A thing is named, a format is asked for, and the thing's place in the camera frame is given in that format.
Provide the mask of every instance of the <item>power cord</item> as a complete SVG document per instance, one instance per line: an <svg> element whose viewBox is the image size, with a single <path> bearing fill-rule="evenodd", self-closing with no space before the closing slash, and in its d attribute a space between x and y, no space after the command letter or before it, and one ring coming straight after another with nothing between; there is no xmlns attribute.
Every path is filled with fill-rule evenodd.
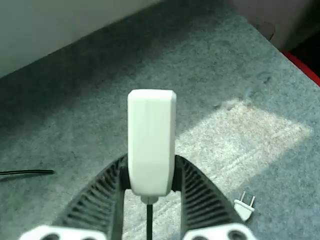
<svg viewBox="0 0 320 240"><path fill-rule="evenodd" d="M46 169L0 171L0 175L16 175L16 174L43 174L43 175L51 175L51 174L54 174L54 173L55 173L54 170L46 170Z"/></svg>

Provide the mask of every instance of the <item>red object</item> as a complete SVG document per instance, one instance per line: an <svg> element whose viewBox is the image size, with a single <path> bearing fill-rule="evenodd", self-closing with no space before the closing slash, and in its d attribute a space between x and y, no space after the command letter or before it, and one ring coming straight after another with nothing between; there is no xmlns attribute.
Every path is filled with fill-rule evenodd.
<svg viewBox="0 0 320 240"><path fill-rule="evenodd" d="M297 68L299 68L305 75L307 75L312 81L314 81L320 87L320 77L318 77L311 69L305 65L300 59L292 55L289 52L283 52L285 55Z"/></svg>

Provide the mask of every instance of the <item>black cable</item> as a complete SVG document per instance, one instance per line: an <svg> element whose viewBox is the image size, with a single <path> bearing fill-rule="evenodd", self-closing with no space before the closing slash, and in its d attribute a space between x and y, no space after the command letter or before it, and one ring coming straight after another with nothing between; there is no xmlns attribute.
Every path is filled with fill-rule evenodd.
<svg viewBox="0 0 320 240"><path fill-rule="evenodd" d="M146 206L146 240L152 240L153 205Z"/></svg>
<svg viewBox="0 0 320 240"><path fill-rule="evenodd" d="M15 175L15 174L54 174L53 170L30 169L30 170L13 170L0 171L0 175Z"/></svg>

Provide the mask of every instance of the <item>mounting hole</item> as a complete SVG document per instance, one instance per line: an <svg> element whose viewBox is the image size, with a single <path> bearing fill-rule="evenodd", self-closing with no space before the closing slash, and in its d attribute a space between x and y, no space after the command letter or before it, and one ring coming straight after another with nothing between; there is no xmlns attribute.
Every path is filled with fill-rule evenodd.
<svg viewBox="0 0 320 240"><path fill-rule="evenodd" d="M208 238L206 238L204 236L196 236L196 237L192 238L192 240L208 240Z"/></svg>
<svg viewBox="0 0 320 240"><path fill-rule="evenodd" d="M59 240L59 236L57 234L49 234L43 238L41 238L41 240Z"/></svg>
<svg viewBox="0 0 320 240"><path fill-rule="evenodd" d="M247 240L247 237L245 234L236 230L230 231L228 234L228 237L230 240Z"/></svg>

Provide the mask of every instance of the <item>white plug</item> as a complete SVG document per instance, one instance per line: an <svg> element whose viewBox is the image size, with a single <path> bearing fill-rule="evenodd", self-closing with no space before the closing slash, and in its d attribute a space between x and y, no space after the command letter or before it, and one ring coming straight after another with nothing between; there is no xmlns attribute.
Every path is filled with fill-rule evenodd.
<svg viewBox="0 0 320 240"><path fill-rule="evenodd" d="M128 171L146 204L168 195L175 170L176 94L136 89L128 95Z"/></svg>
<svg viewBox="0 0 320 240"><path fill-rule="evenodd" d="M246 195L246 192L244 191L242 193L242 196L240 200L235 199L234 200L234 210L239 214L240 218L243 221L247 221L251 214L255 211L255 209L252 207L255 202L255 196L251 198L250 204L244 203L244 197Z"/></svg>

